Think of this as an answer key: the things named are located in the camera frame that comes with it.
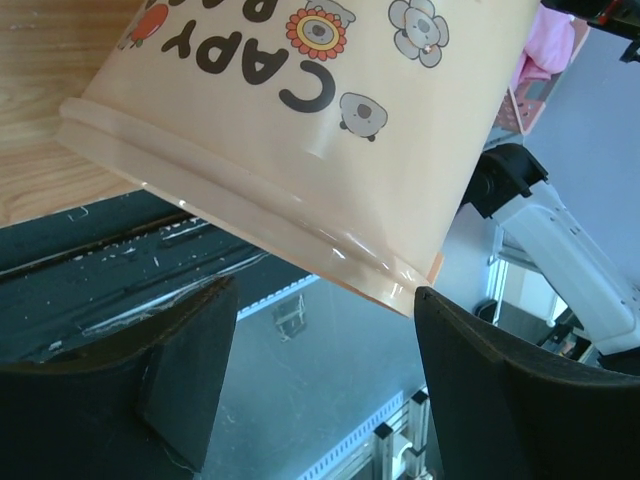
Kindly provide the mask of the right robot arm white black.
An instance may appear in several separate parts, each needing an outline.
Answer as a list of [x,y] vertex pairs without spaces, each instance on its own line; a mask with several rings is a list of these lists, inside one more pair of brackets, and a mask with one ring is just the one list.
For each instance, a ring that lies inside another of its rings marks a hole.
[[603,368],[638,375],[639,288],[569,213],[526,147],[506,143],[483,152],[463,201],[529,255],[584,327]]

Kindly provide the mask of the peach cartoon plastic bucket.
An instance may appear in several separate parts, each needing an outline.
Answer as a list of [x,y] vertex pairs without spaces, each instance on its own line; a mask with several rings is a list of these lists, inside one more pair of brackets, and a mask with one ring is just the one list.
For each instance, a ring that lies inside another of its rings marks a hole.
[[59,141],[408,316],[534,1],[146,1]]

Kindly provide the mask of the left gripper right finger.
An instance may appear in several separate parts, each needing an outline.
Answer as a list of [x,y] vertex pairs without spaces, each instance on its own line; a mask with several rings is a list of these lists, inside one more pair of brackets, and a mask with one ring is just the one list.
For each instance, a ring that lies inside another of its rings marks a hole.
[[446,478],[638,478],[637,349],[588,366],[430,287],[414,321]]

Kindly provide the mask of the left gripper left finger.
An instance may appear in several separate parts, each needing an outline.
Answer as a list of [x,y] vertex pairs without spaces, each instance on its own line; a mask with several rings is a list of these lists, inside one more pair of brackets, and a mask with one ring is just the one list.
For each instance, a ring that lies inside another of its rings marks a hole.
[[1,368],[5,479],[191,479],[206,463],[238,308],[222,277],[43,363]]

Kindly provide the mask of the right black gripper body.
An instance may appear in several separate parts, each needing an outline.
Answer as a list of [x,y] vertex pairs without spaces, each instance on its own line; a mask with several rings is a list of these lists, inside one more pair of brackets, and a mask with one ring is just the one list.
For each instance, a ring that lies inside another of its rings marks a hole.
[[549,9],[570,14],[590,27],[629,40],[620,57],[639,62],[639,0],[542,0]]

